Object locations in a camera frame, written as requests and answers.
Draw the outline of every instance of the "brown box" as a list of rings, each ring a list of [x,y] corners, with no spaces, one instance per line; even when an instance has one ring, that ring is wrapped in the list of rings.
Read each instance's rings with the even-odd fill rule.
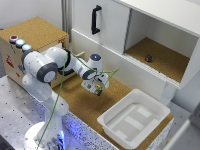
[[[6,74],[22,86],[22,78],[26,74],[21,62],[22,50],[9,43],[9,38],[17,35],[30,44],[33,49],[43,52],[50,47],[62,43],[62,47],[69,49],[69,35],[43,20],[35,17],[12,27],[0,31],[0,50]],[[54,87],[61,82],[61,75],[58,73],[56,78],[50,83]]]

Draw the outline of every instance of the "door handle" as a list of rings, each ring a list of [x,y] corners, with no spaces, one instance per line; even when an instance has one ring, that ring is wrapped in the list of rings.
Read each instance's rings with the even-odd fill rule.
[[[96,28],[96,21],[97,21],[97,11],[102,10],[101,6],[96,6],[96,8],[93,9],[92,11],[92,34],[96,34],[98,32],[100,32],[100,29]]]

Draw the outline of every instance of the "small dark object on shelf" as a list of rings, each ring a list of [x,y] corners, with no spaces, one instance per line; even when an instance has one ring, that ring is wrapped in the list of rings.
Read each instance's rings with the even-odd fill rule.
[[[151,56],[151,55],[147,55],[147,56],[145,57],[145,61],[151,62],[151,61],[152,61],[152,56]]]

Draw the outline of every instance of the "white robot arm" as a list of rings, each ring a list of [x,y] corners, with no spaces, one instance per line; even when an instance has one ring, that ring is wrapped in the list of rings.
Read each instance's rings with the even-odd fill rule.
[[[101,57],[97,54],[93,54],[90,56],[87,63],[82,58],[79,59],[80,61],[73,54],[71,54],[70,51],[57,47],[49,48],[45,55],[42,55],[32,49],[24,51],[22,55],[22,63],[24,69],[26,70],[26,75],[22,80],[23,86],[31,96],[35,97],[48,109],[48,111],[45,112],[45,124],[39,130],[34,139],[36,144],[38,144],[42,137],[57,98],[57,94],[52,91],[48,83],[55,78],[57,72],[62,73],[64,63],[65,75],[75,71],[83,79],[81,85],[88,91],[100,95],[103,88],[108,88],[108,75],[106,73],[101,73]],[[52,144],[49,145],[49,143],[53,141],[55,142],[55,139],[57,139],[56,136],[61,134],[61,117],[67,114],[68,108],[69,106],[67,102],[63,98],[59,97],[52,121],[48,125],[45,135],[41,141],[40,147],[42,150],[51,149],[50,145]],[[59,149],[65,148],[66,146],[63,141],[62,148]]]

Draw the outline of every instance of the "green wire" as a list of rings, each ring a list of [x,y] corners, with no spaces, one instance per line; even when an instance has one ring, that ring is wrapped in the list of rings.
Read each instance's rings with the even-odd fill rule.
[[[87,68],[90,69],[90,70],[93,70],[94,72],[99,72],[99,73],[112,73],[112,75],[109,76],[108,80],[107,80],[106,83],[104,84],[104,88],[105,88],[106,84],[108,83],[108,81],[113,77],[113,75],[114,75],[115,73],[117,73],[117,71],[119,71],[119,69],[120,69],[120,68],[118,68],[118,69],[116,69],[116,70],[104,71],[104,72],[103,72],[103,71],[97,71],[97,70],[94,70],[94,69],[90,68],[89,66],[87,66],[83,61],[81,61],[81,60],[80,60],[76,55],[74,55],[73,53],[71,53],[71,54],[72,54],[75,58],[77,58],[85,67],[87,67]],[[41,137],[41,139],[40,139],[40,141],[39,141],[39,143],[38,143],[37,150],[38,150],[38,147],[39,147],[39,145],[40,145],[40,143],[41,143],[41,141],[42,141],[42,139],[43,139],[43,136],[44,136],[44,134],[45,134],[45,132],[46,132],[48,126],[49,126],[49,123],[51,122],[51,119],[52,119],[52,117],[53,117],[53,114],[54,114],[54,111],[55,111],[55,108],[56,108],[56,105],[57,105],[57,102],[58,102],[58,98],[60,97],[60,92],[61,92],[62,86],[63,86],[64,69],[65,69],[65,64],[66,64],[66,61],[67,61],[67,56],[68,56],[68,53],[67,53],[66,56],[65,56],[65,63],[64,63],[63,71],[62,71],[62,79],[61,79],[61,84],[60,84],[59,93],[58,93],[56,102],[55,102],[55,104],[54,104],[53,111],[52,111],[52,113],[51,113],[51,117],[50,117],[50,119],[49,119],[49,121],[48,121],[48,123],[47,123],[47,126],[45,127],[44,132],[42,133],[42,137]]]
[[[45,132],[46,132],[46,130],[47,130],[47,127],[49,126],[49,123],[51,122],[51,119],[52,119],[52,117],[53,117],[54,111],[55,111],[55,109],[56,109],[56,105],[57,105],[57,102],[58,102],[58,98],[60,97],[60,92],[61,92],[62,86],[63,86],[64,70],[65,70],[65,64],[66,64],[66,61],[67,61],[67,56],[68,56],[68,53],[67,53],[66,56],[65,56],[65,63],[64,63],[64,67],[63,67],[62,79],[61,79],[61,84],[60,84],[59,93],[58,93],[56,102],[55,102],[55,104],[54,104],[53,111],[52,111],[52,113],[51,113],[51,117],[50,117],[50,119],[49,119],[49,121],[48,121],[48,123],[47,123],[47,126],[46,126],[46,128],[44,129],[44,132],[43,132],[43,134],[42,134],[42,137],[41,137],[41,139],[40,139],[40,141],[39,141],[39,143],[38,143],[37,150],[38,150],[38,147],[39,147],[39,145],[40,145],[40,143],[41,143],[41,141],[42,141],[42,138],[43,138],[43,136],[44,136],[44,134],[45,134]]]

